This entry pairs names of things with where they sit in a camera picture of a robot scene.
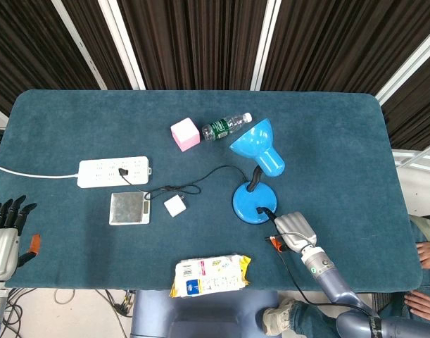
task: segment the bottle label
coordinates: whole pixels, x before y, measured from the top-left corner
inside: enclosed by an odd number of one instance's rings
[[[222,137],[227,136],[227,134],[229,134],[229,125],[227,124],[224,118],[214,123],[211,123],[210,126],[212,127],[213,132],[215,133],[215,139],[220,139]]]

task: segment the sneaker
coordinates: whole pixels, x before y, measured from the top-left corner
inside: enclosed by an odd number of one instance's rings
[[[277,336],[290,328],[290,311],[293,299],[284,299],[278,308],[267,308],[263,313],[263,332],[267,336]]]

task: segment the table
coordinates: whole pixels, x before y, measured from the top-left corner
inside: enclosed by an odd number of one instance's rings
[[[153,174],[144,189],[181,184],[221,164],[250,177],[252,160],[229,150],[241,132],[202,142],[182,153],[170,126],[191,117],[198,127],[225,115],[269,118],[274,145],[286,161],[263,182],[277,194],[277,214],[300,211],[357,292],[416,288],[421,270],[378,102],[366,94],[237,91],[49,91],[20,95],[0,147],[0,166],[43,175],[73,174],[81,160],[148,156]],[[274,226],[241,222],[231,206],[241,181],[226,169],[187,196],[187,210],[171,218],[152,201],[151,223],[108,224],[112,192],[80,189],[76,179],[38,180],[0,172],[0,201],[21,194],[38,207],[29,216],[21,250],[39,232],[42,250],[19,269],[11,287],[169,289],[182,259],[244,254],[252,258],[254,289],[294,289],[264,238]],[[318,290],[288,253],[296,279]]]

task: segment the black curtain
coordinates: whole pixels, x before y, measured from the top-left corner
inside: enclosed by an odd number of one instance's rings
[[[147,89],[249,89],[266,0],[118,0]]]
[[[0,0],[0,110],[28,89],[99,89],[50,1]]]
[[[376,94],[430,34],[430,1],[283,0],[262,90]]]
[[[108,89],[132,89],[97,0],[62,0]]]
[[[394,149],[430,145],[430,58],[382,106]]]

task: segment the power strip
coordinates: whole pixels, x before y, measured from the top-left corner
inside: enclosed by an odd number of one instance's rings
[[[152,173],[145,156],[80,161],[77,185],[81,188],[129,185],[119,175],[119,168],[129,171],[125,178],[135,185],[146,184]]]

